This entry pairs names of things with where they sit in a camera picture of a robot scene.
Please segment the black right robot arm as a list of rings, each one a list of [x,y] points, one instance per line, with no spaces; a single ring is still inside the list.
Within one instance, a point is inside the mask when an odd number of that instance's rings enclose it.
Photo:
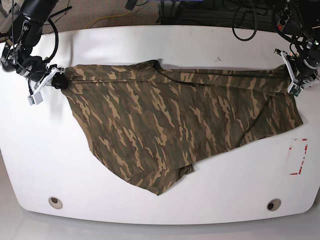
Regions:
[[[51,71],[57,68],[56,64],[48,65],[59,47],[59,34],[51,15],[57,3],[57,0],[25,0],[17,18],[14,18],[13,12],[11,13],[11,27],[6,35],[0,64],[5,72],[16,72],[26,78],[31,94],[31,82],[37,85],[43,83]],[[46,22],[54,32],[54,49],[49,57],[43,59],[40,56],[32,56],[31,53],[41,39]]]

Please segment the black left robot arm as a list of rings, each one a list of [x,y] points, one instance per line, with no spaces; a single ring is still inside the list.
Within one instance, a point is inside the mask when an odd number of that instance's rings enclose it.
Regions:
[[[292,46],[296,52],[291,54],[278,48],[274,52],[281,56],[290,77],[287,93],[299,97],[305,88],[320,83],[320,42],[315,34],[303,32],[291,37]]]

